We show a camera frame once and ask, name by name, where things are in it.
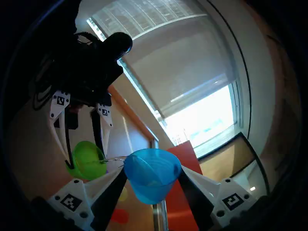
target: red board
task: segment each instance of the red board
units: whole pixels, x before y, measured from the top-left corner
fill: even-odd
[[[167,151],[178,157],[182,165],[202,175],[199,161],[189,141]],[[166,197],[166,205],[170,231],[199,230],[178,180]]]

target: blue plastic cup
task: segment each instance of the blue plastic cup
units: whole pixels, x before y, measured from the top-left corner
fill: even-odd
[[[162,201],[181,173],[179,159],[160,149],[143,149],[124,161],[124,172],[136,197],[145,204]]]

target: sunlight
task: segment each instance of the sunlight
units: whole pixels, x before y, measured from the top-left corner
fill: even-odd
[[[196,147],[208,141],[234,124],[229,87],[166,118],[165,123],[177,144],[190,140]]]

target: green bowl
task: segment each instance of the green bowl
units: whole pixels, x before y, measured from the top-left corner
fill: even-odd
[[[103,156],[102,151],[92,142],[79,142],[72,152],[74,169],[68,172],[75,178],[94,180],[106,173],[106,163],[99,162],[99,156]]]

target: window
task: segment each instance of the window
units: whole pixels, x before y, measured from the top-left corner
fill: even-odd
[[[175,144],[190,140],[195,148],[236,123],[229,86],[169,116],[162,122]]]
[[[117,31],[132,37],[118,64],[174,145],[190,140],[202,157],[237,133],[237,72],[195,1],[117,0],[87,22],[101,40]]]

